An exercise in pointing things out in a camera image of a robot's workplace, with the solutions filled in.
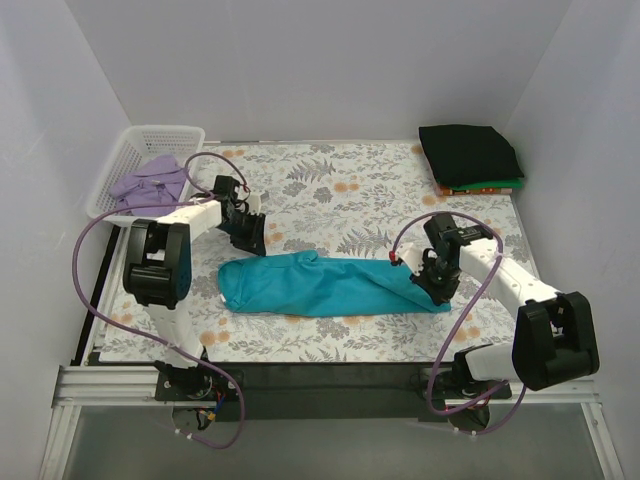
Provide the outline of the teal t shirt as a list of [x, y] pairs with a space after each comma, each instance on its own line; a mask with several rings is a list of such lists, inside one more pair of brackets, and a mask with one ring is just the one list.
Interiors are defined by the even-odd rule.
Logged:
[[218, 286], [235, 313], [304, 317], [448, 312], [410, 281], [409, 270], [374, 259], [322, 257], [314, 250], [227, 262]]

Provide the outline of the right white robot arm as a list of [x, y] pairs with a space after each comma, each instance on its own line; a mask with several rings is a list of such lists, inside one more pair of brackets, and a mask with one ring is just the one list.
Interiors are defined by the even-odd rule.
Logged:
[[462, 274], [479, 281], [515, 321], [511, 344], [471, 347], [455, 354], [437, 381], [464, 397], [494, 382], [519, 381], [540, 391], [596, 373], [600, 358], [591, 305], [579, 292], [563, 293], [530, 274], [504, 253], [497, 233], [473, 221], [462, 227], [455, 215], [429, 214], [423, 230], [429, 247], [402, 247], [396, 258], [411, 281], [437, 305], [455, 295]]

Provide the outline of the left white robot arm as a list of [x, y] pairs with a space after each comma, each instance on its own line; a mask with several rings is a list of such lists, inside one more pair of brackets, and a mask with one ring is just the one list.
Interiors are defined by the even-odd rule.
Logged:
[[213, 374], [198, 363], [204, 347], [194, 333], [186, 298], [192, 283], [194, 240], [211, 229], [229, 236], [238, 250], [266, 254], [263, 197], [231, 176], [216, 177], [213, 189], [156, 219], [133, 222], [123, 273], [124, 290], [149, 315], [167, 356], [154, 366], [182, 395], [200, 400], [214, 387]]

